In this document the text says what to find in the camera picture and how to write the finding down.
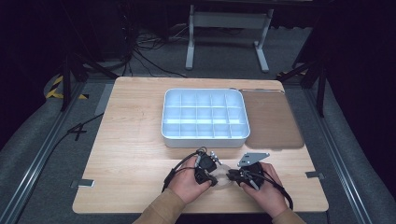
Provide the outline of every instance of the sleeve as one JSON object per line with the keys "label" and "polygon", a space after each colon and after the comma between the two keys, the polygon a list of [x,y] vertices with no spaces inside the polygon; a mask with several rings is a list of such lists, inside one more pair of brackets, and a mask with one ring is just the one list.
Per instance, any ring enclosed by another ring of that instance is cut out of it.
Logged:
{"label": "sleeve", "polygon": [[283,213],[279,214],[277,217],[274,217],[272,220],[273,224],[305,224],[305,222],[293,211],[289,208],[285,210]]}
{"label": "sleeve", "polygon": [[166,189],[143,211],[134,224],[173,224],[186,207],[172,190]]}

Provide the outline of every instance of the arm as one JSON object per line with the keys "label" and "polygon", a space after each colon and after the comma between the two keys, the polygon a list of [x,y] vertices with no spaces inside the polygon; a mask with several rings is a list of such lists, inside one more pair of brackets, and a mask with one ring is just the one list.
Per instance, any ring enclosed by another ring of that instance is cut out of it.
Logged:
{"label": "arm", "polygon": [[196,158],[184,162],[168,188],[143,211],[134,224],[175,223],[188,203],[192,203],[202,193],[210,188],[210,182],[199,185],[194,177],[194,164]]}
{"label": "arm", "polygon": [[[262,169],[270,175],[277,184],[282,186],[274,166],[269,163],[261,162]],[[241,187],[246,194],[252,197],[256,203],[273,219],[274,224],[300,224],[303,220],[291,211],[286,205],[285,198],[282,193],[274,188],[270,183],[264,183],[260,190],[255,190],[245,183],[241,183]]]}

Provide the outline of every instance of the person's left hand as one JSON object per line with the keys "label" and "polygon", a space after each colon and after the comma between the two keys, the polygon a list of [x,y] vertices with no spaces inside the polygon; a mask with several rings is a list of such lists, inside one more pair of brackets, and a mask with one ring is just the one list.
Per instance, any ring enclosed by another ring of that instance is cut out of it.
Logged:
{"label": "person's left hand", "polygon": [[185,161],[179,168],[179,172],[173,177],[168,188],[177,194],[185,204],[192,203],[202,193],[210,188],[211,181],[198,184],[194,177],[194,165],[196,157],[191,157]]}

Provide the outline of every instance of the hand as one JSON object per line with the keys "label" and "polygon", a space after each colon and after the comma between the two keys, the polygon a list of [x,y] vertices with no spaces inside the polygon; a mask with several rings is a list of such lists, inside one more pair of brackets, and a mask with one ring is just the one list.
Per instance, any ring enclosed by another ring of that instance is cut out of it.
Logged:
{"label": "hand", "polygon": [[[280,182],[274,166],[272,164],[263,162],[260,162],[260,164],[262,165],[262,169],[267,172],[277,184],[282,186],[282,182]],[[241,188],[246,194],[250,195],[250,197],[252,197],[262,208],[262,210],[264,210],[272,218],[277,217],[279,214],[288,209],[288,206],[285,202],[285,197],[278,189],[274,188],[274,186],[267,181],[264,181],[260,190],[255,190],[245,183],[241,183]]]}
{"label": "hand", "polygon": [[202,193],[210,188],[210,181],[206,181],[203,184],[198,184],[194,177],[194,165],[196,157],[191,157],[185,161],[179,168],[181,170],[176,173],[168,188],[177,194],[185,204],[192,203]]}

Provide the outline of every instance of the white tray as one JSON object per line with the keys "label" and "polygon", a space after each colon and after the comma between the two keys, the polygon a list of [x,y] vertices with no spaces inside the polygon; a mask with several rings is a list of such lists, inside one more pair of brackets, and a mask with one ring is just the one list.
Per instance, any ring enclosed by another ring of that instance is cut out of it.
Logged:
{"label": "white tray", "polygon": [[250,134],[243,96],[233,89],[171,89],[162,134],[168,147],[241,147]]}

